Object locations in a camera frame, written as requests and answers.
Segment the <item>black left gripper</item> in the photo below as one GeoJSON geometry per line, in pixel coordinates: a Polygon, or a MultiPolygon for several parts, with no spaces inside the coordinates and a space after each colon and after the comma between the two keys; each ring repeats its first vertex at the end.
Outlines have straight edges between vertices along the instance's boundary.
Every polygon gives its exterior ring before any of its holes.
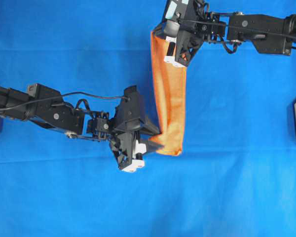
{"type": "MultiPolygon", "coordinates": [[[[145,118],[140,132],[149,136],[161,134],[159,127],[150,118],[145,118]]],[[[143,155],[154,153],[163,148],[163,145],[150,140],[141,140],[140,143],[135,133],[121,133],[112,137],[110,141],[110,149],[119,170],[123,172],[135,172],[137,169],[143,168],[145,166],[143,155]]]]}

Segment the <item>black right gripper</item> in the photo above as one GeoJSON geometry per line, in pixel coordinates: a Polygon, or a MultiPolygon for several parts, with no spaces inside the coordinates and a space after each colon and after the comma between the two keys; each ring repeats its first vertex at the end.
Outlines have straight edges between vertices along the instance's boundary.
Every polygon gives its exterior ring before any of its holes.
{"type": "Polygon", "coordinates": [[[166,37],[169,42],[164,62],[174,67],[182,68],[189,66],[191,60],[204,43],[203,38],[185,30],[179,30],[176,38],[166,37]]]}

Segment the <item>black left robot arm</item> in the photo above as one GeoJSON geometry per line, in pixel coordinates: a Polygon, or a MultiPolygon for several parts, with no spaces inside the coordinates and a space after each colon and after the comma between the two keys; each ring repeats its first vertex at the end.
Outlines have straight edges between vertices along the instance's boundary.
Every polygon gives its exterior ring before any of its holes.
{"type": "Polygon", "coordinates": [[[145,166],[145,154],[163,148],[141,138],[158,135],[160,130],[146,114],[143,97],[135,85],[119,97],[112,118],[104,111],[91,110],[86,99],[73,106],[63,98],[59,91],[39,83],[29,85],[26,93],[0,86],[0,117],[31,121],[70,139],[108,141],[118,168],[129,173],[145,166]]]}

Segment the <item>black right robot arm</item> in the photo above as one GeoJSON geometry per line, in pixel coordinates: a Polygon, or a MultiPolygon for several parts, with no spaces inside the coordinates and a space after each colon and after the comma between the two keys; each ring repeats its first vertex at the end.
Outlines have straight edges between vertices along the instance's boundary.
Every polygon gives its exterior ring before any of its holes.
{"type": "Polygon", "coordinates": [[[187,67],[204,43],[220,44],[234,54],[249,41],[260,54],[289,56],[296,50],[296,14],[219,13],[204,0],[169,0],[154,34],[169,43],[164,61],[175,67],[187,67]]]}

